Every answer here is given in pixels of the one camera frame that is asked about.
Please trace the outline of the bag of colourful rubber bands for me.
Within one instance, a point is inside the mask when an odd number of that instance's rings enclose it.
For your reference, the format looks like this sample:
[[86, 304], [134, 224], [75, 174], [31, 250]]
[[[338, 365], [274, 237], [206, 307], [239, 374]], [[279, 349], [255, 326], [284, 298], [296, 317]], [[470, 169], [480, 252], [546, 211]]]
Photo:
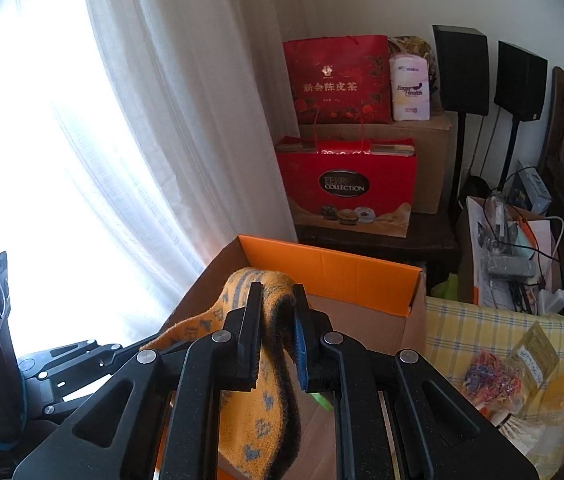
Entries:
[[495, 354], [481, 350], [466, 370], [462, 392], [472, 403], [511, 404], [521, 396], [518, 368]]

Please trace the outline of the orange patterned towel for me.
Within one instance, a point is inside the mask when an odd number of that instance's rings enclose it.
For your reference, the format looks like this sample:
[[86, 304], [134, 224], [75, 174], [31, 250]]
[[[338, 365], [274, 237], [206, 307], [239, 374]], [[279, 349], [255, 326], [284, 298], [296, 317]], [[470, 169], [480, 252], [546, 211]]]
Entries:
[[297, 399], [286, 363], [295, 356], [294, 281], [282, 272], [243, 268], [225, 282], [215, 304], [186, 320], [168, 321], [166, 330], [145, 347], [166, 350], [223, 327], [227, 315], [244, 307], [250, 285], [263, 287], [262, 340], [256, 387], [224, 391], [220, 399], [219, 451], [250, 479], [280, 479], [300, 445]]

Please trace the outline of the green oval case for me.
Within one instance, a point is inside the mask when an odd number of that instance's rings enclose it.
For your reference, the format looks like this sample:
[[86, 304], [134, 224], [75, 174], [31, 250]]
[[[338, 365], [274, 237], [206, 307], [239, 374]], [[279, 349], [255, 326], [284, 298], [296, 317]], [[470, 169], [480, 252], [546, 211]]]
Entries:
[[311, 398], [317, 402], [321, 408], [324, 408], [326, 411], [331, 412], [333, 410], [333, 404], [331, 401], [329, 401], [329, 399], [327, 399], [326, 396], [324, 396], [324, 394], [322, 393], [311, 393]]

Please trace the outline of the white feather shuttlecock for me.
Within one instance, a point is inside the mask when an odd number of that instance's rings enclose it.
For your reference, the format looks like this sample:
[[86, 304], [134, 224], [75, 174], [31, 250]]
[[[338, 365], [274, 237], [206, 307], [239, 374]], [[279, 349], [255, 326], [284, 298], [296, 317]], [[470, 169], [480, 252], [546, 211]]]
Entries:
[[527, 455], [539, 441], [542, 427], [536, 427], [508, 411], [497, 411], [491, 416], [491, 422], [502, 436], [512, 443], [519, 452]]

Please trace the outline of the yellow checkered tablecloth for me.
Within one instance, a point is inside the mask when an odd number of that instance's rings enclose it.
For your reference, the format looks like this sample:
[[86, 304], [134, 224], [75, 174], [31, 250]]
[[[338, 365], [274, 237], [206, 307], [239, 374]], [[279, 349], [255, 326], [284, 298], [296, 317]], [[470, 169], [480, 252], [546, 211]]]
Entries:
[[564, 374], [564, 317], [559, 314], [535, 316], [428, 297], [425, 358], [460, 388], [474, 356], [486, 350], [506, 358], [533, 324], [542, 327], [559, 357], [550, 376], [555, 380]]

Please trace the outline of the orange cardboard fruit box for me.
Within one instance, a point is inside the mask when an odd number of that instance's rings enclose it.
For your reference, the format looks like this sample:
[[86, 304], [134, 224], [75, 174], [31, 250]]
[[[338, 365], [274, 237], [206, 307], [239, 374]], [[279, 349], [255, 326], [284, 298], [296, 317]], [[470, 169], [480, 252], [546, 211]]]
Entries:
[[[425, 276], [416, 266], [333, 250], [240, 235], [209, 263], [160, 330], [208, 310], [230, 276], [243, 268], [282, 272], [303, 285], [310, 307], [329, 316], [334, 330], [367, 349], [393, 354], [403, 348], [424, 351]], [[281, 479], [336, 476], [335, 418], [299, 386], [286, 359], [300, 417], [298, 454]], [[221, 477], [249, 479], [220, 453]]]

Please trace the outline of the gold foil sachet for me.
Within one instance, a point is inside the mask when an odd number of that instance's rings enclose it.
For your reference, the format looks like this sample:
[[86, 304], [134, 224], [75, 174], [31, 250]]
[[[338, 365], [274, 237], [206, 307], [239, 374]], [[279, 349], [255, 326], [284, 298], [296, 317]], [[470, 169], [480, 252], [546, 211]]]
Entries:
[[539, 322], [530, 326], [506, 358], [506, 363], [518, 373], [529, 399], [544, 386], [558, 362], [557, 352]]

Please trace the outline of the yellow sponge in plastic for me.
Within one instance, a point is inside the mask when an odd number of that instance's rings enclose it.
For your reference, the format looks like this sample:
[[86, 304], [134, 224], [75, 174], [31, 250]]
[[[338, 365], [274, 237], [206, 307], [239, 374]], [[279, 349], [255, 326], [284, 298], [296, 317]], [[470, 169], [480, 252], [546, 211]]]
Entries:
[[564, 374], [546, 387], [538, 417], [523, 420], [516, 437], [539, 477], [553, 478], [564, 464]]

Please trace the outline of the red chocolate gift bag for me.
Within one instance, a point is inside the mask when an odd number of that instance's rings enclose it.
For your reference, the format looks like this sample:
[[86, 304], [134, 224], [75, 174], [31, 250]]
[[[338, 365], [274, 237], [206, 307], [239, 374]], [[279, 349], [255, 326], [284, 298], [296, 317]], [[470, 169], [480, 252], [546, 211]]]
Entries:
[[287, 136], [275, 151], [297, 226], [407, 236], [417, 169], [411, 139]]

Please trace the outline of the brown cardboard box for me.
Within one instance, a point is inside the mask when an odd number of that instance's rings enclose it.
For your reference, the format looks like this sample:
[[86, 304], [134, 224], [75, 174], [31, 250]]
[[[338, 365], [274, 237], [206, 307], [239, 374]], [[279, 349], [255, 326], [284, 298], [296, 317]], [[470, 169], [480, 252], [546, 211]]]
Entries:
[[446, 171], [446, 151], [450, 137], [450, 122], [443, 113], [427, 122], [392, 122], [391, 124], [303, 125], [300, 139], [325, 140], [398, 140], [414, 142], [417, 169], [413, 212], [434, 214], [438, 210]]

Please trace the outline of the white pink tissue pack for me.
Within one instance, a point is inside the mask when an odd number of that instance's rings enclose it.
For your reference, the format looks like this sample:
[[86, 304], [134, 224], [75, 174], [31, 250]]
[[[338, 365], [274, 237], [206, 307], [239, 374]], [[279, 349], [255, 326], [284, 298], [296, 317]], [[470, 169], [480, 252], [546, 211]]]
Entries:
[[401, 53], [390, 60], [393, 119], [396, 122], [426, 122], [430, 118], [428, 64], [425, 58]]

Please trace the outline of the red tea gift bag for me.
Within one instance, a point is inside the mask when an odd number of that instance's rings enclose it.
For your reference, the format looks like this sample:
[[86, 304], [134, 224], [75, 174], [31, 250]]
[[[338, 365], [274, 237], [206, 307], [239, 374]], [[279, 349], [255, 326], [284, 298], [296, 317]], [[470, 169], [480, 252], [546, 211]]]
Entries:
[[389, 46], [384, 35], [283, 43], [299, 124], [389, 124]]

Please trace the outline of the right black speaker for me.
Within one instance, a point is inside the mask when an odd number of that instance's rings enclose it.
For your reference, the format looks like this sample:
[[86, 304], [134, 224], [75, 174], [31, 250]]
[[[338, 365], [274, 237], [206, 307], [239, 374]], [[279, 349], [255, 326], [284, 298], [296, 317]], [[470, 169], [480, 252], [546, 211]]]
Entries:
[[545, 101], [547, 71], [546, 58], [499, 41], [494, 104], [521, 122], [539, 120]]

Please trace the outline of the black speaker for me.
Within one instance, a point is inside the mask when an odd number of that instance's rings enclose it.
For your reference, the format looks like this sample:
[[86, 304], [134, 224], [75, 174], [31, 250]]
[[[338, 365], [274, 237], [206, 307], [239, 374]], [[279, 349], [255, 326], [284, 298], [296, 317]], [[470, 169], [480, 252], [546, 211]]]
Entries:
[[448, 112], [487, 116], [490, 108], [488, 38], [478, 29], [434, 25], [440, 99]]
[[494, 104], [521, 122], [539, 120], [545, 101], [547, 71], [546, 58], [499, 41]]

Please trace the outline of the left black speaker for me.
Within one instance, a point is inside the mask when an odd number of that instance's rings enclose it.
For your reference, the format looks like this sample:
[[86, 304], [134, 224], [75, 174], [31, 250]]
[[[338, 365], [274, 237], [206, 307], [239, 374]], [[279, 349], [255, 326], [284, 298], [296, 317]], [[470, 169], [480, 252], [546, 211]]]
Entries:
[[478, 29], [434, 25], [440, 99], [448, 112], [487, 116], [490, 108], [488, 38]]

